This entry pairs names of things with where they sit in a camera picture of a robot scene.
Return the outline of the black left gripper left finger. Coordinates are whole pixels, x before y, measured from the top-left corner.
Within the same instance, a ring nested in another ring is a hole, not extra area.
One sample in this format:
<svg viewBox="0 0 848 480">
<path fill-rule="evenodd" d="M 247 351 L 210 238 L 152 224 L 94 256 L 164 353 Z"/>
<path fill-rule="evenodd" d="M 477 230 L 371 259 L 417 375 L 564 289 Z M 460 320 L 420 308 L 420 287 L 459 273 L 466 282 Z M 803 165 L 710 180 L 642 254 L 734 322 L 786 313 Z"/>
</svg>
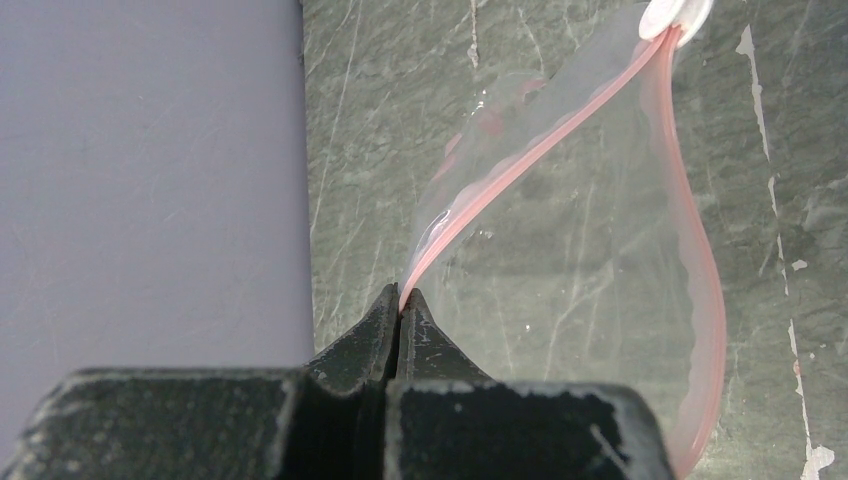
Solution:
<svg viewBox="0 0 848 480">
<path fill-rule="evenodd" d="M 398 288 L 288 368 L 97 368 L 65 377 L 5 479 L 379 479 Z"/>
</svg>

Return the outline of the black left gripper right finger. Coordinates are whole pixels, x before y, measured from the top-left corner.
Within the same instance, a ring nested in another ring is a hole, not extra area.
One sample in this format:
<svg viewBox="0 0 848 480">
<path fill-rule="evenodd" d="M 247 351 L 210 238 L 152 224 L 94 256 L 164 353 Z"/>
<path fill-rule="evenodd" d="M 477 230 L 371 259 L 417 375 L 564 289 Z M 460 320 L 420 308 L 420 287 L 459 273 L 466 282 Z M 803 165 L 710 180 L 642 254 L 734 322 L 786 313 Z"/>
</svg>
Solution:
<svg viewBox="0 0 848 480">
<path fill-rule="evenodd" d="M 401 312 L 386 388 L 388 479 L 671 479 L 661 429 L 619 384 L 498 381 L 436 325 L 419 291 Z"/>
</svg>

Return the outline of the clear zip top bag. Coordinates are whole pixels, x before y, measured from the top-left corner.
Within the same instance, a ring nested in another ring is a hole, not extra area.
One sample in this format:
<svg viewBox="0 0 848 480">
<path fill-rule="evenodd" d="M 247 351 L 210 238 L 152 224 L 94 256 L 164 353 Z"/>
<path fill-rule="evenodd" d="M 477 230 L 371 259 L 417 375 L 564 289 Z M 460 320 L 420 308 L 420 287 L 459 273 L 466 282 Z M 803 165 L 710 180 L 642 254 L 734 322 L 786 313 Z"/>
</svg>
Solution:
<svg viewBox="0 0 848 480">
<path fill-rule="evenodd" d="M 672 100 L 711 10 L 625 5 L 556 73 L 498 74 L 418 199 L 399 285 L 492 377 L 638 391 L 678 478 L 717 423 L 727 342 Z"/>
</svg>

